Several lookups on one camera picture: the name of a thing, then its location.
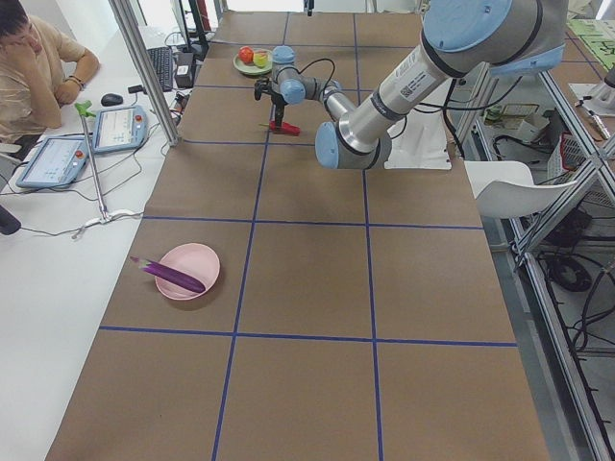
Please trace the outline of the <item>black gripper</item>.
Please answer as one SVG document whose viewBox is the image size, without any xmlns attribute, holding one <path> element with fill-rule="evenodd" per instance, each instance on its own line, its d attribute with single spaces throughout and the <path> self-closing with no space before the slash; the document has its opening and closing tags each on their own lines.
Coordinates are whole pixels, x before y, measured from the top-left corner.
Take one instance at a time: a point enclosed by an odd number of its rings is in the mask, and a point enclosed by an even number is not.
<svg viewBox="0 0 615 461">
<path fill-rule="evenodd" d="M 287 102 L 271 79 L 257 79 L 254 84 L 254 97 L 259 101 L 263 95 L 268 95 L 274 105 L 274 125 L 283 124 L 284 108 Z"/>
</svg>

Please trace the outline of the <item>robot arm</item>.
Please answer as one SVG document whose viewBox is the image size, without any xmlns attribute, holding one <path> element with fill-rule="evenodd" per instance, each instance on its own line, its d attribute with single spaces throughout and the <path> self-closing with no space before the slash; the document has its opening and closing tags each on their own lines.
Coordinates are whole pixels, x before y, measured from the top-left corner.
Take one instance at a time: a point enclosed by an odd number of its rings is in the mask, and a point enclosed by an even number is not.
<svg viewBox="0 0 615 461">
<path fill-rule="evenodd" d="M 274 117 L 268 123 L 270 132 L 298 135 L 301 132 L 298 127 L 283 121 L 284 109 L 305 100 L 321 103 L 333 121 L 356 107 L 342 91 L 340 83 L 332 78 L 335 64 L 328 61 L 332 64 L 332 73 L 327 79 L 310 77 L 304 74 L 308 65 L 302 70 L 295 67 L 295 53 L 291 47 L 283 45 L 273 49 L 271 75 L 255 83 L 255 99 L 258 101 L 267 94 L 273 104 Z"/>
<path fill-rule="evenodd" d="M 568 4 L 565 1 L 432 1 L 421 41 L 354 106 L 330 87 L 324 106 L 331 121 L 316 134 L 319 163 L 330 169 L 443 169 L 445 148 L 434 148 L 435 131 L 409 128 L 401 140 L 389 129 L 449 79 L 461 79 L 480 63 L 495 76 L 536 74 L 562 60 Z"/>
</svg>

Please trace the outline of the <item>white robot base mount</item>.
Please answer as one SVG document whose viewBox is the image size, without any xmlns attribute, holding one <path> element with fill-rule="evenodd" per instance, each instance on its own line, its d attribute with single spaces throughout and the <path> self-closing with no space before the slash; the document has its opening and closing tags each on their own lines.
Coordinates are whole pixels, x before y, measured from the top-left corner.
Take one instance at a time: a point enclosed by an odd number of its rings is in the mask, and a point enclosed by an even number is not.
<svg viewBox="0 0 615 461">
<path fill-rule="evenodd" d="M 388 130 L 392 149 L 385 169 L 450 170 L 447 135 L 440 113 L 411 112 Z"/>
</svg>

